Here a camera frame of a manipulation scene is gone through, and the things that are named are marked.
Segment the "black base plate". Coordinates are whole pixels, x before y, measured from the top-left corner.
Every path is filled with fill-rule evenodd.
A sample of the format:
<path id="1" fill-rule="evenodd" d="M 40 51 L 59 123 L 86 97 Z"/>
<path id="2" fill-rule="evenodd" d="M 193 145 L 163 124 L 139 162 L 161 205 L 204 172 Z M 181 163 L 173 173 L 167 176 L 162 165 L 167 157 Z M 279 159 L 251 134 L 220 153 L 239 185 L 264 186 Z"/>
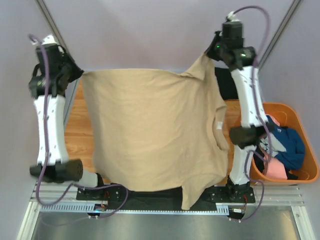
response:
<path id="1" fill-rule="evenodd" d="M 233 191 L 226 186 L 212 186 L 204 190 L 200 199 L 212 203 L 253 204 L 256 202 L 252 187 Z"/>
<path id="2" fill-rule="evenodd" d="M 127 189 L 120 184 L 108 184 L 106 188 L 96 190 L 78 188 L 76 200 L 119 202 L 125 199 L 126 191 Z"/>

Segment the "aluminium frame rail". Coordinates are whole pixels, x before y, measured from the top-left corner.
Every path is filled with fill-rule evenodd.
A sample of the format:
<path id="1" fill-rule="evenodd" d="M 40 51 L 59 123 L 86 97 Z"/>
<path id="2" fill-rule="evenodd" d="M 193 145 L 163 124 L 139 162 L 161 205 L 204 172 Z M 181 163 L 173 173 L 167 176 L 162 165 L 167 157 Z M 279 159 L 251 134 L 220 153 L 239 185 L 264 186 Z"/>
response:
<path id="1" fill-rule="evenodd" d="M 72 186 L 67 190 L 67 184 L 42 183 L 40 185 L 39 197 L 42 202 L 52 203 L 58 200 L 63 193 L 64 201 L 75 201 L 81 190 Z M 249 197 L 255 197 L 255 203 L 262 200 L 263 206 L 303 206 L 304 199 L 297 186 L 265 186 L 254 185 L 253 193 Z M 138 197 L 177 197 L 182 196 L 181 190 L 165 190 L 158 193 L 138 193 Z"/>

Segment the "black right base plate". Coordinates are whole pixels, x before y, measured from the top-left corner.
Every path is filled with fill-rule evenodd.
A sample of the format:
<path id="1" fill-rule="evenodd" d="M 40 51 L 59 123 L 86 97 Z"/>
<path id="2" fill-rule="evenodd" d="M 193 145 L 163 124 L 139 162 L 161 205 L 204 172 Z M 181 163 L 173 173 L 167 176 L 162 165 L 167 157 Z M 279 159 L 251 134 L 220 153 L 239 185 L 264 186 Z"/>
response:
<path id="1" fill-rule="evenodd" d="M 233 191 L 226 186 L 212 186 L 204 190 L 200 199 L 212 203 L 253 204 L 256 202 L 252 187 Z"/>

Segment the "pink garment in basket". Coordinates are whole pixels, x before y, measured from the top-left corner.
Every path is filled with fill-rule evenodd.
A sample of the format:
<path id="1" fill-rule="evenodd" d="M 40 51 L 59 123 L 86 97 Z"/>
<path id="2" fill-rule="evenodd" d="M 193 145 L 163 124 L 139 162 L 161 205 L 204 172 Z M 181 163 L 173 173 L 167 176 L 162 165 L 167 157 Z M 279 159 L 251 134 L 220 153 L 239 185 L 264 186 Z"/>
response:
<path id="1" fill-rule="evenodd" d="M 279 153 L 286 152 L 286 147 L 276 138 L 275 133 L 278 132 L 277 127 L 280 126 L 280 123 L 271 115 L 266 115 L 269 122 L 275 124 L 274 130 L 270 133 L 271 138 L 271 147 L 268 144 L 268 137 L 262 141 L 261 147 L 265 152 L 264 158 L 268 159 L 270 156 L 270 160 L 268 163 L 264 164 L 264 175 L 271 179 L 278 179 L 278 180 L 287 180 L 287 173 L 283 163 L 281 163 L 276 156 Z"/>

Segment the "right aluminium corner post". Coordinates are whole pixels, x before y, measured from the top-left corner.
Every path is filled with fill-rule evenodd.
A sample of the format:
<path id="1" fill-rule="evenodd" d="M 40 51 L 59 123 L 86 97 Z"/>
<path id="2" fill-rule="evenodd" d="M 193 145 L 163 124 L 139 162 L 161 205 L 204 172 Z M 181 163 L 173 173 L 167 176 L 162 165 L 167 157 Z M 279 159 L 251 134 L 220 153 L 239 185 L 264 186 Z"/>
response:
<path id="1" fill-rule="evenodd" d="M 288 10 L 286 11 L 284 17 L 282 18 L 277 30 L 272 35 L 272 38 L 271 38 L 269 44 L 267 45 L 267 48 L 266 48 L 265 52 L 263 53 L 263 55 L 262 55 L 262 57 L 261 57 L 261 59 L 259 61 L 259 68 L 260 69 L 266 63 L 268 57 L 270 56 L 270 54 L 274 50 L 278 40 L 280 39 L 282 34 L 285 32 L 289 22 L 291 21 L 292 17 L 296 13 L 296 11 L 298 10 L 298 8 L 299 8 L 299 6 L 301 5 L 302 2 L 303 2 L 302 0 L 292 0 L 291 1 Z"/>

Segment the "blue garment in basket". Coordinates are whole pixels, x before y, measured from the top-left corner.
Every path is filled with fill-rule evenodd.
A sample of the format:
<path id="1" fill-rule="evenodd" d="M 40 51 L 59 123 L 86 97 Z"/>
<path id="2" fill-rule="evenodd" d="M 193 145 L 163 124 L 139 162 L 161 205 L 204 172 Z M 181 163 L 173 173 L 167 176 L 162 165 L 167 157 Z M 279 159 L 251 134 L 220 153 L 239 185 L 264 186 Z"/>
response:
<path id="1" fill-rule="evenodd" d="M 271 124 L 274 130 L 276 125 L 274 123 Z M 286 169 L 299 170 L 303 165 L 306 153 L 302 138 L 293 128 L 281 126 L 276 128 L 278 132 L 274 135 L 286 148 L 286 152 L 279 153 L 276 158 L 283 163 Z"/>

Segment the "folded black t shirt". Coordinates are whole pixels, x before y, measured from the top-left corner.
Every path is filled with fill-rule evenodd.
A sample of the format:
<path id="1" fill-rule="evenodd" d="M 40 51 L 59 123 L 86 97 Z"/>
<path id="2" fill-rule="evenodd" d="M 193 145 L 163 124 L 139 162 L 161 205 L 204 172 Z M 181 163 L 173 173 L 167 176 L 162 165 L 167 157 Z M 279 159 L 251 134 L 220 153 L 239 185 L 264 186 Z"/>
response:
<path id="1" fill-rule="evenodd" d="M 227 68 L 216 67 L 215 76 L 219 87 L 219 92 L 223 100 L 238 100 L 238 92 L 235 82 Z"/>

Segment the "black garment in basket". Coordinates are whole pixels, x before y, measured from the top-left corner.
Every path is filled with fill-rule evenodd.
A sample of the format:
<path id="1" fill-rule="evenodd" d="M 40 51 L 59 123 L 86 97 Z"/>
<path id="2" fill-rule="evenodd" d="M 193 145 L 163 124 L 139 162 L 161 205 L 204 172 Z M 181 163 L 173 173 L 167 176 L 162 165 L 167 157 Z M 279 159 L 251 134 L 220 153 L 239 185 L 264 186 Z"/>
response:
<path id="1" fill-rule="evenodd" d="M 267 162 L 268 156 L 259 147 L 257 147 L 256 152 L 263 159 L 261 159 L 256 154 L 253 155 L 255 165 L 257 169 L 266 177 L 278 180 L 297 180 L 298 177 L 295 174 L 285 168 L 285 166 L 275 157 L 272 157 L 269 162 Z"/>

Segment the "beige t shirt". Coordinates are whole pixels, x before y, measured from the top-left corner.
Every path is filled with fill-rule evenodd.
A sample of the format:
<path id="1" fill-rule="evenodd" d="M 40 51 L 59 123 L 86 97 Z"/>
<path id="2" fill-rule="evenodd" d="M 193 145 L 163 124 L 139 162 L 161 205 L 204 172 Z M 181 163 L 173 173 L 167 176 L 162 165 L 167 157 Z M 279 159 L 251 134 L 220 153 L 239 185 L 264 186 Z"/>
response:
<path id="1" fill-rule="evenodd" d="M 182 73 L 88 72 L 82 87 L 94 137 L 92 161 L 103 177 L 136 192 L 180 187 L 183 210 L 226 177 L 227 106 L 206 55 Z"/>

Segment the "aluminium corner post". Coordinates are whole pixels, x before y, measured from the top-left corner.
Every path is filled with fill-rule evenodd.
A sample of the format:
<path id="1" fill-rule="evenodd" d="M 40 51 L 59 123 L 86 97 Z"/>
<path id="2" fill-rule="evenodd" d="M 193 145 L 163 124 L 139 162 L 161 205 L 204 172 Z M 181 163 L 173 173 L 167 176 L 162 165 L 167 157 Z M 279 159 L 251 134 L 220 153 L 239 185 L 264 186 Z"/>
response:
<path id="1" fill-rule="evenodd" d="M 259 61 L 259 68 L 260 69 L 266 63 L 268 57 L 270 56 L 270 54 L 274 50 L 278 40 L 280 39 L 282 34 L 285 32 L 289 22 L 291 21 L 292 17 L 296 13 L 296 11 L 298 10 L 298 8 L 299 8 L 299 6 L 301 5 L 302 2 L 303 2 L 302 0 L 292 0 L 291 1 L 288 10 L 286 11 L 284 17 L 282 18 L 277 30 L 272 35 L 272 38 L 271 38 L 269 44 L 267 45 L 267 48 L 266 48 L 265 52 L 263 53 L 263 55 L 262 55 L 262 57 L 261 57 L 261 59 Z"/>
<path id="2" fill-rule="evenodd" d="M 57 44 L 59 51 L 63 54 L 66 55 L 68 52 L 66 49 L 66 44 L 65 41 L 58 29 L 58 26 L 49 10 L 49 7 L 45 3 L 44 0 L 35 0 L 36 5 L 38 6 L 40 12 L 42 13 L 45 22 L 47 23 L 49 29 L 50 29 L 50 34 L 47 35 L 42 41 L 44 44 Z"/>

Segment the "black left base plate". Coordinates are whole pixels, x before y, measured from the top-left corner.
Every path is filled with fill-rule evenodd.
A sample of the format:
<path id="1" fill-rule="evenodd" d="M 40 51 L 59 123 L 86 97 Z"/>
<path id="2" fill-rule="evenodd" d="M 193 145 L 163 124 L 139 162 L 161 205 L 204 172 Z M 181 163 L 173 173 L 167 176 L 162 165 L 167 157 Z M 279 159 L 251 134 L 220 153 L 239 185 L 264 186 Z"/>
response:
<path id="1" fill-rule="evenodd" d="M 119 202 L 125 199 L 126 191 L 127 189 L 120 184 L 108 184 L 106 188 L 96 190 L 78 188 L 76 200 Z"/>

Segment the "orange plastic laundry basket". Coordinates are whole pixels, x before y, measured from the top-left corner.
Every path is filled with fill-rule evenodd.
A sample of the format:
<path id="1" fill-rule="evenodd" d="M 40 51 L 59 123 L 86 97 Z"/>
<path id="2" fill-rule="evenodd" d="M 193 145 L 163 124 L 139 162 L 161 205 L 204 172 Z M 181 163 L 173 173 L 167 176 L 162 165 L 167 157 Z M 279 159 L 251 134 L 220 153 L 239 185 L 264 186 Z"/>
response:
<path id="1" fill-rule="evenodd" d="M 269 120 L 275 123 L 271 131 L 270 163 L 254 156 L 249 176 L 266 185 L 288 186 L 310 184 L 319 177 L 319 167 L 296 112 L 283 103 L 263 103 Z"/>

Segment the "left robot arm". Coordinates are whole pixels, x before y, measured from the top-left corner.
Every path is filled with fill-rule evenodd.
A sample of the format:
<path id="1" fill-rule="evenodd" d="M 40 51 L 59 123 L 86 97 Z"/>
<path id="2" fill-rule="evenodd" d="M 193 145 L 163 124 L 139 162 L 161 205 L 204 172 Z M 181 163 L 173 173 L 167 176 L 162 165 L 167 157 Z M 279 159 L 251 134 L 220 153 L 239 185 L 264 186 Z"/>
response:
<path id="1" fill-rule="evenodd" d="M 28 37 L 38 58 L 28 88 L 37 114 L 39 136 L 38 157 L 29 173 L 39 183 L 73 184 L 99 201 L 106 190 L 102 177 L 85 170 L 80 159 L 71 160 L 65 143 L 66 89 L 82 76 L 83 70 L 53 35 L 43 40 L 33 34 Z"/>

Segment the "left aluminium corner post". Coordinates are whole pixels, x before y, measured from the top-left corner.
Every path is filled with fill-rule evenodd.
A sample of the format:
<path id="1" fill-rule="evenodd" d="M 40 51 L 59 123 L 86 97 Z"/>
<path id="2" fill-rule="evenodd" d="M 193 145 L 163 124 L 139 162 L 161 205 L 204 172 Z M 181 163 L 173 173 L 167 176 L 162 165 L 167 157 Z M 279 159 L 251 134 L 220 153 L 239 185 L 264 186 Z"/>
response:
<path id="1" fill-rule="evenodd" d="M 47 23 L 49 29 L 50 29 L 50 34 L 47 35 L 42 41 L 44 44 L 57 44 L 59 51 L 63 54 L 66 55 L 68 52 L 66 49 L 66 44 L 65 41 L 58 29 L 58 26 L 49 10 L 49 7 L 45 3 L 44 0 L 35 0 L 36 5 L 38 6 L 40 12 L 42 13 L 45 22 Z"/>

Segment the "grey printed garment in basket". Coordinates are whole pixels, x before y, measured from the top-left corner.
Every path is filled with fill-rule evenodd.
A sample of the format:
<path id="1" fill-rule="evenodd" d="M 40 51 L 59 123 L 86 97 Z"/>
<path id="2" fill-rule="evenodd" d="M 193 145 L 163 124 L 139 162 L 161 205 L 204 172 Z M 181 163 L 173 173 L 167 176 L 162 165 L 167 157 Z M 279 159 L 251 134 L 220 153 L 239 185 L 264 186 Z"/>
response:
<path id="1" fill-rule="evenodd" d="M 275 137 L 273 133 L 260 139 L 259 148 L 272 157 L 277 156 L 279 153 L 285 153 L 286 147 Z"/>

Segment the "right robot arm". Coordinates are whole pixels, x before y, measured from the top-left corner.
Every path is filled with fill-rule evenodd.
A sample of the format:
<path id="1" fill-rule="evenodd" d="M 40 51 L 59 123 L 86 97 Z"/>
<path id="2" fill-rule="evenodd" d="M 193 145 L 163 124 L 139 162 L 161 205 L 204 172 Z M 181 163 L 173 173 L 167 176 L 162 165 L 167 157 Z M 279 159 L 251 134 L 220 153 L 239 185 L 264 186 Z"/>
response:
<path id="1" fill-rule="evenodd" d="M 235 83 L 240 104 L 240 126 L 229 130 L 234 145 L 233 166 L 228 176 L 230 186 L 225 196 L 231 202 L 242 198 L 242 187 L 250 184 L 249 172 L 253 154 L 260 137 L 272 129 L 265 114 L 260 94 L 257 91 L 258 68 L 254 65 L 256 51 L 244 46 L 243 24 L 239 20 L 227 20 L 216 31 L 205 54 L 216 61 L 224 62 Z"/>

